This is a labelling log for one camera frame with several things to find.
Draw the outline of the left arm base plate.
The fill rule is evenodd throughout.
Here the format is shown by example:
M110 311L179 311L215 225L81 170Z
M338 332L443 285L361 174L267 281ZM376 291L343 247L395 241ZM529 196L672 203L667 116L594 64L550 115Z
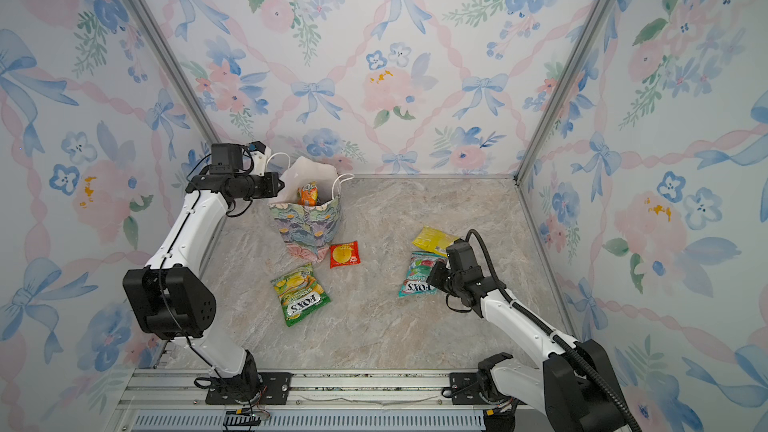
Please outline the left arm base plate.
M290 372L259 372L252 378L225 379L210 386L206 405L285 405L291 390Z

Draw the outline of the green Fox's candy bag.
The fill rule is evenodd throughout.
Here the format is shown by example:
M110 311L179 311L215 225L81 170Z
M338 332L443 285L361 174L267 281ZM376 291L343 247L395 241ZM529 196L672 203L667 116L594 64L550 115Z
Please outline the green Fox's candy bag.
M331 298L318 282L311 263L304 264L271 281L287 327L292 327L310 314L331 303Z

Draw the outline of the yellow snack packet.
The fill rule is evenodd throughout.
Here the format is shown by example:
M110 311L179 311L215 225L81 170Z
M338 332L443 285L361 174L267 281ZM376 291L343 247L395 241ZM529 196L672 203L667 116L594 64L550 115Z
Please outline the yellow snack packet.
M412 245L421 251L446 257L447 248L458 239L458 236L445 233L433 227L424 226L412 240Z

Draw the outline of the orange snack packet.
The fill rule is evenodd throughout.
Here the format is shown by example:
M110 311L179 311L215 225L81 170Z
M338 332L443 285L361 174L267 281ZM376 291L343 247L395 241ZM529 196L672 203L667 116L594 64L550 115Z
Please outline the orange snack packet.
M298 204L315 207L319 202L319 189L315 182L309 182L298 189Z

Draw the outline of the teal Fox's candy bag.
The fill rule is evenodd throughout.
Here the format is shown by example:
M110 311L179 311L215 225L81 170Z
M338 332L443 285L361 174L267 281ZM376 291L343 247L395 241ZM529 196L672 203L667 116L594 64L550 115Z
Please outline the teal Fox's candy bag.
M404 281L398 291L400 298L417 295L435 295L439 290L427 279L436 264L446 264L446 258L424 251L413 251Z

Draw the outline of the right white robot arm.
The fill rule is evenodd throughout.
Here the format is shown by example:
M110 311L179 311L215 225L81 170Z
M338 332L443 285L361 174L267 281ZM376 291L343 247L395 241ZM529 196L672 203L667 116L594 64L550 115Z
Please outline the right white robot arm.
M478 397L493 406L487 416L525 404L545 415L555 431L641 429L606 351L596 341L581 342L556 329L478 266L452 271L438 262L427 283L448 298L459 298L469 312L498 327L536 362L528 367L509 353L498 353L478 363L469 384L445 388L444 397Z

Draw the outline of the floral paper gift bag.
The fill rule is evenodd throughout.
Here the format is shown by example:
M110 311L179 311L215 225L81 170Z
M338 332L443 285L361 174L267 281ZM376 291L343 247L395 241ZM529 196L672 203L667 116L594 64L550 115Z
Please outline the floral paper gift bag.
M306 157L298 158L280 176L285 187L267 203L292 256L312 263L327 256L340 228L342 185L353 178L351 173L339 174L332 165ZM317 189L316 205L300 203L300 190L308 185Z

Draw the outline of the small red snack packet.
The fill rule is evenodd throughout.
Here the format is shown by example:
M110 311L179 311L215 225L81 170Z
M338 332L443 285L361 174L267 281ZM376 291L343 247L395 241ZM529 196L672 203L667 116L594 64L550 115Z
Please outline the small red snack packet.
M330 267L358 265L361 263L357 241L333 244L330 247Z

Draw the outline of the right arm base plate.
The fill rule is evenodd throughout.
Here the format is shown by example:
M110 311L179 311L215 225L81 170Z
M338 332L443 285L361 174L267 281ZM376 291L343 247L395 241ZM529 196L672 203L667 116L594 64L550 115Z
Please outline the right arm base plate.
M452 372L449 385L441 392L453 405L494 404L501 395L494 389L487 372Z

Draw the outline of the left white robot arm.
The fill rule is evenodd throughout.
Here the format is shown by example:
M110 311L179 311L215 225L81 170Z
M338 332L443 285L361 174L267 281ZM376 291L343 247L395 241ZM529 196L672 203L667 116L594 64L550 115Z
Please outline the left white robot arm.
M192 177L166 239L122 281L141 330L195 354L209 369L195 386L236 403L260 398L263 382L252 353L216 319L217 300L200 278L201 267L219 223L238 200L271 199L283 188L276 172Z

